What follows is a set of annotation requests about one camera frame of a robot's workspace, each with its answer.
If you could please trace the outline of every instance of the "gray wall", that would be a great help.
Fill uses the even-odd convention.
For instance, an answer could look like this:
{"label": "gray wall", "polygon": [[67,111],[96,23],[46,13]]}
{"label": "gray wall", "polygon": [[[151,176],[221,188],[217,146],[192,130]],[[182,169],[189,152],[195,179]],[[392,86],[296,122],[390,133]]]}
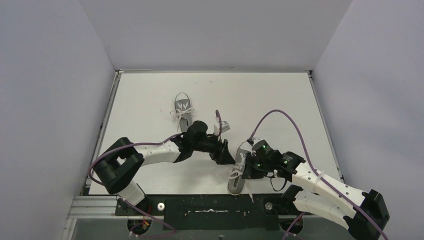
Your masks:
{"label": "gray wall", "polygon": [[352,0],[79,0],[116,69],[304,71]]}
{"label": "gray wall", "polygon": [[347,183],[383,194],[390,239],[424,239],[424,1],[354,0],[312,76]]}
{"label": "gray wall", "polygon": [[0,239],[56,240],[114,68],[77,0],[0,3]]}

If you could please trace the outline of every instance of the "shoelace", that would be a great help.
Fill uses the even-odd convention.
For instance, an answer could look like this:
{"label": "shoelace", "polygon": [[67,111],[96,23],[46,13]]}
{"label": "shoelace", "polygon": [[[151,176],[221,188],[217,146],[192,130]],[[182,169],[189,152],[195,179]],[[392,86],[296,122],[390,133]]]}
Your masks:
{"label": "shoelace", "polygon": [[176,130],[180,130],[180,120],[183,117],[184,114],[191,114],[195,109],[193,107],[189,107],[186,110],[182,110],[183,109],[183,105],[182,104],[178,104],[178,107],[180,107],[180,109],[175,109],[169,112],[169,114],[172,115],[173,119],[172,121],[174,123],[177,123],[177,128]]}

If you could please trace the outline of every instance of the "purple cable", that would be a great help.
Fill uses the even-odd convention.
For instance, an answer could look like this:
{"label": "purple cable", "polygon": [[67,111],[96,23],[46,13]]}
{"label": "purple cable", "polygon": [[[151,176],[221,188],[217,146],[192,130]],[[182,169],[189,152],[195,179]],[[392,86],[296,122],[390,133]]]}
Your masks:
{"label": "purple cable", "polygon": [[[283,114],[284,116],[286,116],[288,118],[288,120],[290,120],[291,124],[293,124],[294,128],[297,131],[297,134],[299,135],[300,138],[300,142],[302,143],[302,147],[303,147],[303,151],[305,153],[306,156],[306,160],[307,163],[309,164],[310,168],[312,169],[313,173],[316,176],[319,176],[319,173],[317,172],[317,170],[315,170],[314,166],[312,165],[311,159],[309,157],[308,154],[308,150],[306,149],[306,145],[305,145],[305,141],[304,138],[301,134],[301,131],[298,128],[298,125],[296,125],[295,121],[284,111],[279,110],[279,109],[274,109],[269,111],[267,114],[265,114],[265,116],[262,117],[262,119],[259,121],[259,123],[256,125],[255,129],[253,130],[252,134],[250,135],[250,139],[253,138],[253,136],[255,135],[256,131],[258,130],[259,126],[261,125],[262,121],[271,113],[274,112],[279,112],[281,114]],[[381,236],[385,239],[385,240],[389,240],[388,237],[386,236],[386,234],[383,232],[383,230],[377,225],[377,223],[370,217],[368,216],[367,213],[364,212],[364,210],[362,210],[362,208],[360,208],[358,205],[356,205],[352,200],[350,200],[347,196],[345,196],[343,193],[341,193],[339,190],[337,190],[337,188],[335,188],[333,185],[331,185],[331,183],[329,183],[327,180],[325,180],[323,177],[321,178],[321,181],[324,182],[329,188],[331,188],[334,192],[336,192],[338,195],[340,195],[342,198],[344,198],[349,204],[351,204],[358,212],[360,212],[370,223],[371,225],[377,229],[377,231],[381,234]]]}
{"label": "purple cable", "polygon": [[120,147],[117,147],[117,148],[114,148],[114,149],[112,149],[112,150],[110,150],[110,151],[107,151],[107,152],[105,152],[105,153],[103,153],[102,155],[100,155],[94,162],[92,162],[92,164],[90,165],[90,167],[88,168],[88,177],[91,179],[91,180],[93,180],[93,182],[95,182],[95,183],[97,183],[97,184],[100,184],[100,185],[102,185],[103,186],[103,183],[101,182],[101,181],[99,181],[99,180],[97,180],[97,179],[95,179],[94,177],[93,177],[93,174],[92,174],[92,169],[94,168],[94,166],[96,166],[96,164],[98,164],[104,157],[106,157],[107,155],[109,155],[109,154],[113,154],[113,153],[116,153],[116,152],[118,152],[118,151],[120,151],[120,150],[122,150],[122,149],[126,149],[126,148],[131,148],[131,147],[135,147],[135,146],[142,146],[142,145],[150,145],[150,146],[159,146],[159,145],[162,145],[162,144],[164,144],[164,143],[166,143],[166,142],[168,142],[170,139],[172,139],[172,138],[174,138],[174,137],[176,137],[176,136],[179,136],[179,135],[181,135],[182,133],[177,133],[177,134],[174,134],[174,135],[172,135],[172,136],[170,136],[170,137],[168,137],[167,139],[165,139],[164,141],[161,141],[161,142],[137,142],[137,143],[131,143],[131,144],[128,144],[128,145],[125,145],[125,146],[120,146]]}
{"label": "purple cable", "polygon": [[[130,206],[131,208],[135,209],[137,212],[139,212],[139,213],[141,213],[141,214],[143,214],[143,215],[145,215],[145,216],[147,216],[147,217],[151,218],[153,221],[156,221],[156,222],[158,222],[158,223],[162,224],[163,226],[165,226],[165,227],[167,227],[167,228],[169,228],[169,229],[171,229],[171,230],[172,230],[172,232],[168,232],[168,233],[164,233],[164,234],[158,234],[158,235],[150,235],[150,236],[138,235],[138,237],[139,237],[139,238],[142,238],[142,239],[155,239],[155,238],[162,238],[162,237],[166,237],[166,236],[173,235],[173,234],[175,234],[175,233],[177,232],[177,230],[176,230],[175,228],[173,228],[171,225],[169,225],[168,223],[166,223],[166,222],[164,222],[164,221],[162,221],[162,220],[160,220],[160,219],[157,219],[156,217],[154,217],[154,216],[152,216],[152,215],[148,214],[147,212],[145,212],[145,211],[141,210],[140,208],[138,208],[138,207],[136,207],[136,206],[132,205],[131,203],[129,203],[129,202],[128,202],[128,201],[126,201],[126,200],[125,200],[125,201],[123,201],[123,202],[124,202],[124,203],[126,203],[126,204],[127,204],[128,206]],[[140,226],[140,224],[132,226],[132,227],[131,227],[131,229],[130,229],[129,231],[130,231],[130,232],[132,232],[132,233],[134,234],[133,230],[134,230],[136,227],[138,227],[138,226]]]}
{"label": "purple cable", "polygon": [[219,121],[219,134],[217,136],[217,137],[219,137],[223,133],[223,122],[221,121],[220,111],[215,110],[215,115],[216,115],[216,117],[218,118],[218,121]]}
{"label": "purple cable", "polygon": [[301,212],[299,215],[297,215],[297,217],[293,220],[293,222],[291,222],[290,226],[288,226],[287,230],[285,231],[284,236],[282,236],[282,240],[286,239],[289,234],[294,235],[294,233],[291,233],[290,230],[293,228],[293,226],[296,224],[296,222],[299,221],[299,219],[301,219],[301,217],[303,215],[305,215],[305,213],[306,212]]}

